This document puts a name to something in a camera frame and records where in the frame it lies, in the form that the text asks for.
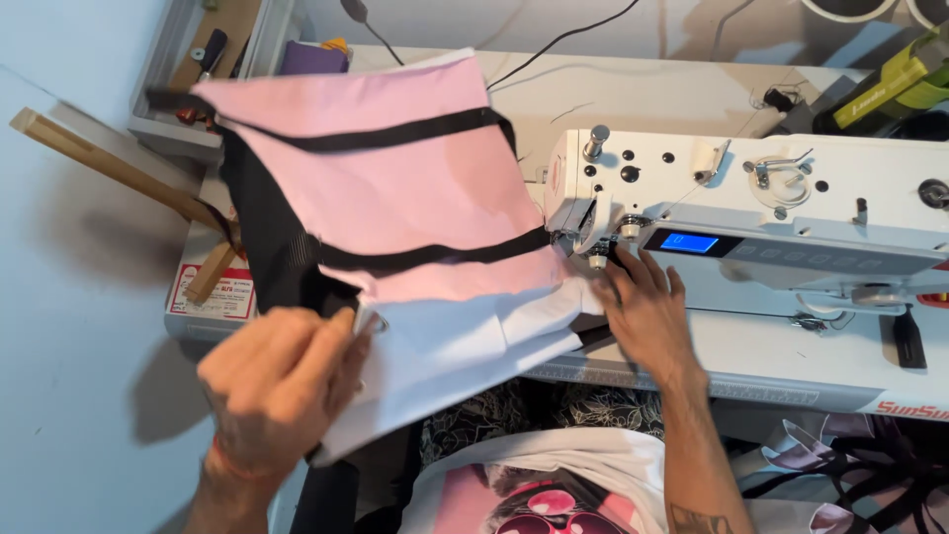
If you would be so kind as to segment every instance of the white t-shirt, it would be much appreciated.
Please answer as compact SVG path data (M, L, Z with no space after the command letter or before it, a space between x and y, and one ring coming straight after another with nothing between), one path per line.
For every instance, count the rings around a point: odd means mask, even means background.
M494 438L426 468L399 533L660 534L664 457L662 441L625 429Z

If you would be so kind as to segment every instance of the digital display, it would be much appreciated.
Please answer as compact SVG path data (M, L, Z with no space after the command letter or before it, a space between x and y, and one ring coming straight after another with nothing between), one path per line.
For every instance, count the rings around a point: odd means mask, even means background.
M669 234L669 237L659 246L665 250L681 250L683 252L694 252L696 254L705 254L712 248L712 245L718 242L718 238L708 238L705 236L690 236L688 234Z

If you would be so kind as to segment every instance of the white table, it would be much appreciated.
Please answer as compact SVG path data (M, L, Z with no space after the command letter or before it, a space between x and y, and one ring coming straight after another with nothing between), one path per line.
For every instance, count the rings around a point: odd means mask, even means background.
M395 66L383 47L353 48L351 71ZM397 48L406 63L445 51ZM489 81L529 57L478 52ZM772 85L801 84L802 95L812 101L842 74L860 76L820 67L551 54L495 87L492 101L497 111L511 119L525 181L534 181L566 129L606 124L614 131L750 137L774 113L757 111L750 97L760 99ZM542 198L542 185L528 183L527 187L536 199ZM904 407L904 415L920 417L945 410L949 419L949 311L917 306L913 315L925 345L926 371L897 365L896 350L884 342L879 319L873 316L858 316L843 331L823 336L773 316L690 311L690 325L698 358L713 378L715 396L837 411L886 412ZM615 344L559 356L528 375L652 386Z

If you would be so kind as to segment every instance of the person's arm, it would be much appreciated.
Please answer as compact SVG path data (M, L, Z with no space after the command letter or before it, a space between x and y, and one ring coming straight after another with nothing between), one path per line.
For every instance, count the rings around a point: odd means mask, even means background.
M672 534L752 534L708 405L708 376L696 360L685 314L685 287L648 252L642 261L617 249L594 291L623 352L659 387L665 425L665 506Z
M353 339L353 318L276 308L201 361L217 432L184 534L267 532L280 485L356 394L370 339Z

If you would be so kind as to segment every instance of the sewing machine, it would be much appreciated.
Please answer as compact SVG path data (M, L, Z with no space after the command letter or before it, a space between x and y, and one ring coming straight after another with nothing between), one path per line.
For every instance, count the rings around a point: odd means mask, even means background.
M610 241L675 265L691 309L843 328L949 291L946 162L945 143L596 126L556 144L544 211L591 269Z

